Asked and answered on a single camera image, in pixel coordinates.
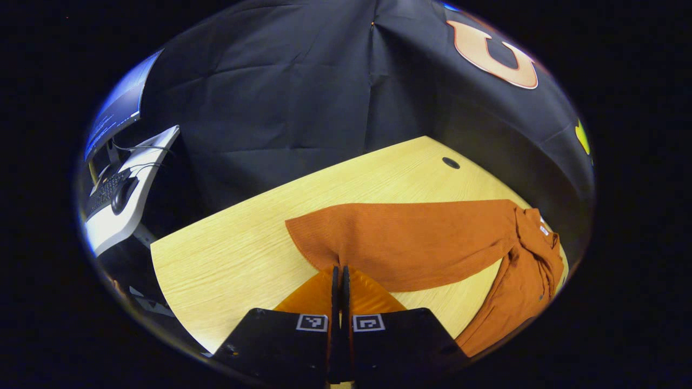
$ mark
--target orange sweater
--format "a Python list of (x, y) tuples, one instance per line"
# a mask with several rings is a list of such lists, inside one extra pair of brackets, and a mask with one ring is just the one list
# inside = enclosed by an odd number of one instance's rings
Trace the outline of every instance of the orange sweater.
[(353, 266), (388, 291), (463, 280), (503, 258), (479, 312), (456, 338), (473, 356), (552, 300), (563, 271), (559, 236), (537, 209), (509, 200), (343, 204), (286, 221), (317, 270)]

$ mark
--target white desk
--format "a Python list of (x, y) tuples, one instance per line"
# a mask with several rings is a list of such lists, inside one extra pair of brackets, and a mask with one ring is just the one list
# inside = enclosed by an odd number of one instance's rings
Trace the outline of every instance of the white desk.
[[(175, 125), (137, 146), (151, 145), (168, 148), (179, 134), (180, 127)], [(136, 175), (139, 180), (125, 208), (119, 215), (115, 215), (111, 207), (107, 206), (98, 211), (84, 224), (84, 236), (86, 236), (86, 240), (96, 256), (101, 255), (101, 253), (114, 244), (125, 240), (133, 234), (146, 246), (149, 246), (154, 241), (153, 235), (140, 224), (140, 221), (149, 189), (152, 186), (158, 168), (154, 165), (143, 166), (142, 164), (161, 163), (166, 155), (166, 151), (148, 148), (134, 149), (133, 151), (119, 170), (119, 172), (122, 172), (125, 169), (132, 168), (132, 175)]]

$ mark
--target monitor screen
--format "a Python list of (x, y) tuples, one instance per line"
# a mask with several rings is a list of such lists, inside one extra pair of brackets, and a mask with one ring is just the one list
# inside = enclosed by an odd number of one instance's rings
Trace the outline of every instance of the monitor screen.
[(144, 83), (161, 51), (127, 72), (103, 102), (86, 140), (84, 161), (91, 158), (113, 135), (139, 119)]

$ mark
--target wooden table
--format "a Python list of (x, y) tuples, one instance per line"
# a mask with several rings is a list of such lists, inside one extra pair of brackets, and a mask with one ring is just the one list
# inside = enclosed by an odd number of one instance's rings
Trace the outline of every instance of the wooden table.
[[(443, 157), (461, 168), (447, 166)], [(206, 217), (154, 242), (152, 259), (176, 317), (202, 346), (215, 352), (249, 309), (274, 308), (317, 274), (293, 244), (285, 220), (341, 203), (488, 199), (510, 199), (530, 208), (481, 167), (422, 136), (309, 174)], [(561, 254), (566, 275), (562, 248)], [(408, 309), (429, 308), (456, 337), (483, 303), (500, 260), (455, 284), (393, 295)]]

